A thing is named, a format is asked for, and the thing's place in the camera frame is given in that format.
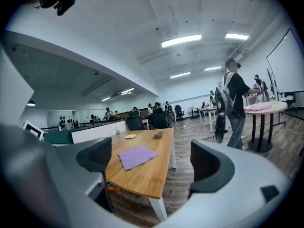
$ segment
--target pink cloth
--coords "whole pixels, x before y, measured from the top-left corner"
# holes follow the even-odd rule
[[[146,146],[140,146],[118,154],[118,156],[123,164],[124,170],[127,171],[148,162],[150,159],[158,156],[158,154],[148,149]]]
[[[264,106],[255,106],[252,109],[245,109],[245,112],[259,112],[259,111],[262,111],[262,110],[265,110],[265,109],[269,109],[271,107],[272,106],[269,105],[269,104],[264,105]]]

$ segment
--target round table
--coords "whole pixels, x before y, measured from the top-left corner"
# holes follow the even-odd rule
[[[280,112],[287,108],[287,104],[282,101],[271,101],[271,102],[262,102],[253,105],[245,106],[244,109],[254,109],[256,107],[263,107],[266,105],[271,105],[270,108],[261,110],[261,111],[249,111],[247,114],[251,114],[253,116],[252,121],[252,137],[248,142],[248,147],[254,152],[265,153],[272,149],[271,137],[272,130],[274,127],[274,113]],[[268,139],[264,137],[264,126],[265,126],[265,114],[270,114],[270,126],[269,126],[269,135]],[[256,137],[256,115],[261,115],[261,129],[259,138]]]

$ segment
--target small bowl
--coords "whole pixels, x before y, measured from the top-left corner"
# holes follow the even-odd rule
[[[155,138],[161,138],[162,137],[162,132],[156,132],[154,133]]]

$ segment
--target white plate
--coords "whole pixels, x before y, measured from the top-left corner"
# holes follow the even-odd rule
[[[128,136],[126,136],[125,138],[126,139],[132,139],[132,138],[135,138],[136,137],[136,134],[130,134]]]

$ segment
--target cap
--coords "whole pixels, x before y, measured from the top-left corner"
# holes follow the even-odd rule
[[[226,60],[225,62],[225,67],[229,67],[231,63],[235,62],[235,60],[233,58],[229,58]]]

